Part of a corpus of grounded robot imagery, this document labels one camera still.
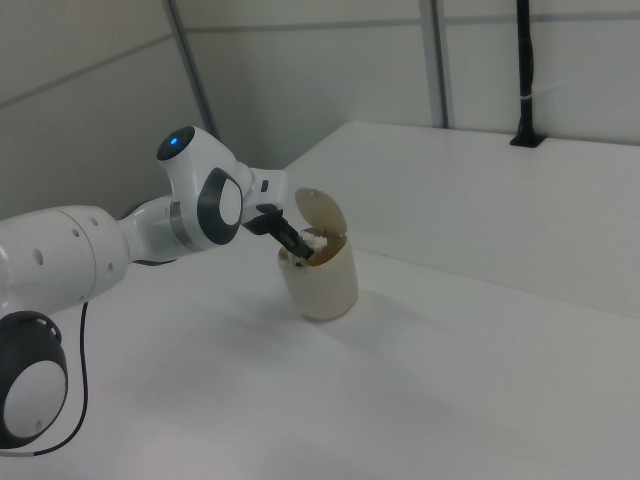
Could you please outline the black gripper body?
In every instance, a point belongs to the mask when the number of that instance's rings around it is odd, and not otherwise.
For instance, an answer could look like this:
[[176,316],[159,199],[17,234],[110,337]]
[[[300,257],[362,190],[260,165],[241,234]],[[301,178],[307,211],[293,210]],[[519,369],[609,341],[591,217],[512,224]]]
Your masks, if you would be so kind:
[[259,204],[255,206],[256,215],[243,223],[243,226],[254,235],[280,235],[285,230],[283,209],[276,204]]

